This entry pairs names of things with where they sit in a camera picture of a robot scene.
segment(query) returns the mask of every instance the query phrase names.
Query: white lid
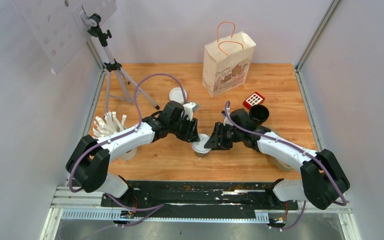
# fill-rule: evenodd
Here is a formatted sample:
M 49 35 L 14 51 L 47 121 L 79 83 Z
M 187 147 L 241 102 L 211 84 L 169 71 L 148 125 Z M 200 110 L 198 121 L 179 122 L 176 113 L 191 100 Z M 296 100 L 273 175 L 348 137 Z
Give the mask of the white lid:
M 184 91 L 184 95 L 186 96 L 186 98 L 188 97 L 188 93 L 186 92 L 185 89 L 183 89 Z M 168 98 L 170 98 L 170 100 L 172 101 L 176 101 L 180 104 L 184 104 L 184 99 L 183 99 L 183 95 L 182 95 L 182 90 L 180 87 L 175 87 L 173 88 L 170 93 L 168 94 Z
M 207 154 L 211 151 L 211 148 L 204 148 L 204 145 L 208 142 L 210 137 L 207 134 L 200 133 L 199 141 L 192 142 L 192 148 L 199 154 Z

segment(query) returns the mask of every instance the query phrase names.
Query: white container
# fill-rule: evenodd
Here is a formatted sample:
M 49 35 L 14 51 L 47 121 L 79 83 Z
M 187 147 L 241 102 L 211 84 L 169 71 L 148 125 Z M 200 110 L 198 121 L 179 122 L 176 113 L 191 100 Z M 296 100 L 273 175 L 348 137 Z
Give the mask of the white container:
M 131 160 L 133 157 L 135 157 L 136 153 L 138 152 L 138 148 L 135 147 L 133 148 L 132 150 L 126 152 L 126 153 L 123 153 L 122 155 L 120 155 L 118 157 L 118 159 L 120 160 L 123 160 L 123 161 L 129 161 Z
M 204 147 L 209 139 L 210 137 L 207 134 L 200 133 L 199 141 L 192 142 L 192 149 L 198 157 L 203 158 L 210 153 L 211 148 Z
M 186 92 L 185 89 L 183 89 L 184 96 L 188 98 L 188 93 Z M 183 99 L 183 94 L 182 94 L 182 89 L 180 87 L 174 87 L 170 93 L 168 94 L 168 98 L 171 101 L 178 102 L 180 104 L 184 104 L 185 100 Z

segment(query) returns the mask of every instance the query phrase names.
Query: black clamp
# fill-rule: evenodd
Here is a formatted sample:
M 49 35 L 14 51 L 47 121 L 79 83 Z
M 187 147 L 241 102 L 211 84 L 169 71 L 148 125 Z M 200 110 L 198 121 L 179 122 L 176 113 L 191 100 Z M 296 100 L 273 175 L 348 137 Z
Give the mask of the black clamp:
M 111 64 L 111 63 L 106 63 L 104 62 L 103 63 L 105 65 L 105 68 L 108 70 L 108 72 L 112 72 L 112 71 L 115 71 L 115 70 L 121 70 L 122 69 L 122 65 L 121 63 L 118 63 L 116 61 L 116 59 L 114 59 L 114 63 Z
M 250 110 L 248 114 L 243 108 L 240 108 L 232 111 L 230 117 L 234 123 L 246 130 L 260 134 L 271 132 L 272 130 L 269 128 L 260 126 L 260 124 L 267 120 L 269 114 L 268 110 L 267 113 L 260 115 L 256 114 L 255 112 L 261 112 L 260 109 L 256 109 L 259 107 L 267 109 L 263 105 L 254 105 L 251 107 L 251 110 L 254 111 Z M 225 111 L 222 111 L 221 114 L 224 116 L 226 115 Z M 211 137 L 204 145 L 204 148 L 212 150 L 229 150 L 233 148 L 233 143 L 243 142 L 247 148 L 260 152 L 257 144 L 260 138 L 260 136 L 244 132 L 235 126 L 216 122 Z
M 163 139 L 168 134 L 174 134 L 178 139 L 187 143 L 200 140 L 197 129 L 198 119 L 188 120 L 188 116 L 183 115 L 184 109 L 182 104 L 170 101 L 162 111 L 157 111 L 142 119 L 142 122 L 150 125 L 152 131 L 155 132 L 152 142 Z
M 87 32 L 95 38 L 98 38 L 102 47 L 108 46 L 107 39 L 110 39 L 113 36 L 111 35 L 110 30 L 107 30 L 106 33 L 102 32 L 102 29 L 99 26 L 99 23 L 101 22 L 101 16 L 94 13 L 92 16 L 89 17 L 89 19 L 94 20 L 96 22 L 96 26 L 91 26 L 90 29 L 87 30 Z

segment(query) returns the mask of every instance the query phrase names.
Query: black cup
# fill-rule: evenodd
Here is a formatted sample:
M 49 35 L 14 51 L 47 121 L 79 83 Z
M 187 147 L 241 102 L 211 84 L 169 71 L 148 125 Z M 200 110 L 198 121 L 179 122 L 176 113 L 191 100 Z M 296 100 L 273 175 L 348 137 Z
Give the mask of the black cup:
M 257 126 L 263 124 L 269 118 L 269 110 L 263 105 L 254 105 L 249 110 L 249 117 Z

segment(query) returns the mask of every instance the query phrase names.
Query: metal frame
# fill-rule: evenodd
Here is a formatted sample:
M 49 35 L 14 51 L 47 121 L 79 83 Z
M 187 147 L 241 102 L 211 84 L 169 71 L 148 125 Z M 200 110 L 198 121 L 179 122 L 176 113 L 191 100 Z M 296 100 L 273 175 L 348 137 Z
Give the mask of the metal frame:
M 104 47 L 104 49 L 105 49 L 106 53 L 108 53 L 110 51 L 110 50 L 108 50 L 107 46 Z M 108 113 L 108 104 L 109 104 L 110 98 L 115 98 L 115 99 L 127 101 L 130 104 L 133 103 L 135 96 L 130 97 L 130 94 L 128 92 L 128 89 L 127 89 L 125 83 L 131 83 L 135 87 L 138 86 L 138 84 L 135 82 L 135 80 L 133 80 L 133 78 L 123 68 L 121 68 L 120 70 L 117 69 L 114 72 L 115 72 L 115 76 L 117 77 L 118 83 L 120 84 L 120 87 L 123 90 L 124 97 L 110 94 L 111 71 L 107 71 L 106 72 L 107 78 L 106 78 L 106 92 L 105 92 L 105 107 L 104 107 L 105 113 Z M 138 96 L 139 94 L 143 94 L 143 96 L 146 99 L 148 99 L 148 101 L 154 106 L 154 108 L 159 109 L 158 104 L 141 87 L 138 87 L 137 89 L 139 90 L 139 92 L 136 94 L 136 96 Z
M 307 47 L 305 48 L 304 53 L 302 54 L 301 58 L 298 61 L 298 64 L 296 65 L 295 69 L 300 71 L 304 64 L 306 63 L 311 51 L 313 50 L 314 46 L 316 45 L 317 41 L 319 40 L 320 35 L 322 35 L 323 31 L 325 30 L 326 26 L 328 25 L 329 21 L 331 20 L 332 16 L 334 15 L 336 9 L 338 9 L 339 4 L 341 3 L 341 0 L 333 0 L 330 4 L 329 8 L 327 9 L 326 14 L 324 14 L 323 19 L 321 20 L 320 24 L 317 27 L 317 30 L 315 31 L 314 35 L 312 36 L 310 42 L 308 43 Z
M 311 124 L 311 128 L 314 134 L 314 139 L 317 144 L 317 148 L 320 150 L 322 149 L 323 142 L 318 134 L 318 124 L 314 119 L 314 113 L 311 108 L 311 103 L 309 102 L 307 98 L 307 88 L 305 86 L 305 81 L 303 81 L 302 75 L 301 75 L 301 69 L 306 63 L 310 53 L 312 52 L 314 46 L 316 45 L 319 37 L 323 33 L 324 29 L 326 28 L 327 24 L 329 23 L 329 20 L 332 18 L 333 14 L 335 13 L 335 10 L 338 8 L 339 3 L 341 0 L 333 0 L 331 5 L 329 6 L 329 9 L 327 10 L 325 16 L 323 17 L 323 20 L 321 21 L 320 25 L 318 26 L 316 32 L 314 33 L 314 36 L 312 37 L 311 41 L 309 42 L 306 50 L 304 51 L 301 59 L 299 60 L 298 64 L 295 66 L 295 75 L 296 79 L 298 81 L 299 89 L 302 94 L 302 98 L 304 101 L 304 105 L 307 111 L 308 119 Z M 92 42 L 88 42 L 87 46 L 94 57 L 97 65 L 101 69 L 101 75 L 99 77 L 99 80 L 96 84 L 96 91 L 94 94 L 94 98 L 91 104 L 90 111 L 87 115 L 86 124 L 84 127 L 83 134 L 87 134 L 89 132 L 90 125 L 92 123 L 96 105 L 98 102 L 99 94 L 101 93 L 101 89 L 103 86 L 104 78 L 106 71 L 102 65 L 102 60 L 100 59 L 99 55 L 97 54 L 97 51 L 95 47 L 93 46 Z M 78 193 L 71 193 L 68 187 L 65 186 L 59 186 L 56 189 L 54 198 L 52 200 L 48 216 L 44 225 L 44 228 L 42 230 L 42 234 L 40 237 L 40 240 L 54 240 L 55 236 L 58 231 L 59 223 L 61 219 L 73 219 L 75 216 L 75 219 L 96 219 L 96 220 L 108 220 L 109 218 L 113 219 L 114 216 L 117 216 L 117 214 L 114 215 L 114 213 L 117 213 L 117 211 L 122 211 L 123 208 L 121 207 L 102 207 L 101 206 L 101 197 L 102 193 L 100 192 L 92 192 L 92 193 L 85 193 L 85 192 L 78 192 Z M 299 208 L 302 208 L 303 202 L 298 202 Z M 300 210 L 292 210 L 291 213 L 299 213 Z M 354 219 L 353 212 L 351 208 L 348 206 L 338 206 L 338 205 L 331 205 L 326 210 L 320 210 L 316 207 L 314 207 L 312 204 L 307 203 L 306 206 L 306 213 L 335 213 L 338 214 L 339 220 L 341 222 L 341 227 L 343 234 L 345 236 L 346 240 L 360 240 L 360 234 L 357 229 L 357 225 Z M 279 214 L 283 213 L 282 210 L 257 210 L 256 211 L 256 218 L 255 219 L 180 219 L 180 218 L 151 218 L 149 221 L 159 221 L 159 222 L 211 222 L 211 223 L 259 223 L 258 216 L 265 216 L 268 214 Z
M 298 64 L 295 66 L 295 76 L 296 80 L 298 81 L 299 89 L 301 91 L 302 100 L 305 105 L 305 109 L 308 115 L 308 120 L 311 125 L 312 132 L 314 134 L 314 139 L 317 145 L 317 149 L 321 150 L 323 148 L 323 140 L 321 136 L 319 135 L 319 125 L 317 124 L 317 121 L 314 119 L 314 113 L 313 108 L 311 107 L 311 102 L 307 98 L 307 88 L 305 85 L 305 81 L 303 80 L 303 76 L 301 74 L 301 70 L 303 69 L 304 65 L 307 62 L 307 59 L 309 58 L 311 52 L 313 51 L 314 47 L 316 46 L 317 42 L 319 41 L 320 36 L 323 34 L 324 30 L 329 24 L 329 21 L 332 19 L 333 15 L 335 14 L 336 10 L 338 9 L 341 0 L 333 0 L 327 9 L 326 14 L 324 15 L 323 19 L 321 20 L 319 26 L 317 27 L 317 30 L 315 31 L 313 37 L 311 38 L 310 42 L 308 43 L 304 53 L 302 54 L 301 58 L 298 61 Z M 356 221 L 354 219 L 354 214 L 349 208 L 350 212 L 338 212 L 338 217 L 341 223 L 342 232 L 344 234 L 344 237 L 346 240 L 361 240 L 359 230 L 357 228 Z

